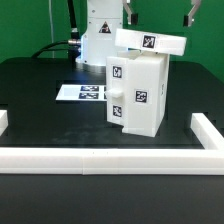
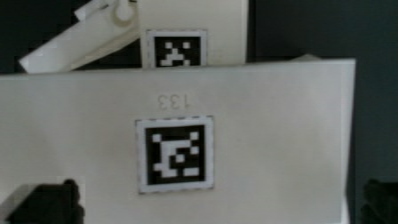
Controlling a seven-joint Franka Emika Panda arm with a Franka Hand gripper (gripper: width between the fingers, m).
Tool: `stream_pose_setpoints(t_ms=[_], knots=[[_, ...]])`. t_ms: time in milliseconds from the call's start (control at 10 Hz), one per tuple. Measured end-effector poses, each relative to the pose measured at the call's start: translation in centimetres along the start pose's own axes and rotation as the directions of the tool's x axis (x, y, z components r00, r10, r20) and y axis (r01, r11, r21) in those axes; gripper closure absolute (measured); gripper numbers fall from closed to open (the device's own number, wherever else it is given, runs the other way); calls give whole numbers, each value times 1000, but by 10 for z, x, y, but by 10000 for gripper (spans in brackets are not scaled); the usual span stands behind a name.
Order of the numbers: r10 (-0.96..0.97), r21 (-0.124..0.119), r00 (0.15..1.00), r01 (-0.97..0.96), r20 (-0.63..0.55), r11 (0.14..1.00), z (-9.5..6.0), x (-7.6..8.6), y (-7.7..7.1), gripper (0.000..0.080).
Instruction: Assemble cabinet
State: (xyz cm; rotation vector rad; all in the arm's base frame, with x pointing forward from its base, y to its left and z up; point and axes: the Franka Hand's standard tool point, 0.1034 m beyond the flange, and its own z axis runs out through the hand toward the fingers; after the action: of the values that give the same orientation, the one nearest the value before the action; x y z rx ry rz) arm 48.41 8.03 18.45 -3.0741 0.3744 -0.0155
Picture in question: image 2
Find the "gripper right finger with black tip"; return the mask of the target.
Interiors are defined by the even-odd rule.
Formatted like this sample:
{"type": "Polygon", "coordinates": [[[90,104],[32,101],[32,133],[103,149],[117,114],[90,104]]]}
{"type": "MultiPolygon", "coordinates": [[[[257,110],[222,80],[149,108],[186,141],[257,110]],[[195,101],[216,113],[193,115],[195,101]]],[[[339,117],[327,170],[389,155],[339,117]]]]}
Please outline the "gripper right finger with black tip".
{"type": "Polygon", "coordinates": [[[369,179],[362,196],[360,224],[398,224],[398,182],[369,179]]]}

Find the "gripper left finger with black tip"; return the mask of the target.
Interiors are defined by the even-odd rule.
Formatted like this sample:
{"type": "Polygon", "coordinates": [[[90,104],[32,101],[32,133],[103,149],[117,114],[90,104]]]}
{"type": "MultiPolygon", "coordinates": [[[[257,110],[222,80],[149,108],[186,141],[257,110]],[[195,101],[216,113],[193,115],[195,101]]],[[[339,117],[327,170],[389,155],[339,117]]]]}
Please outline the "gripper left finger with black tip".
{"type": "Polygon", "coordinates": [[[23,184],[0,203],[0,224],[83,224],[83,217],[73,179],[58,184],[23,184]]]}

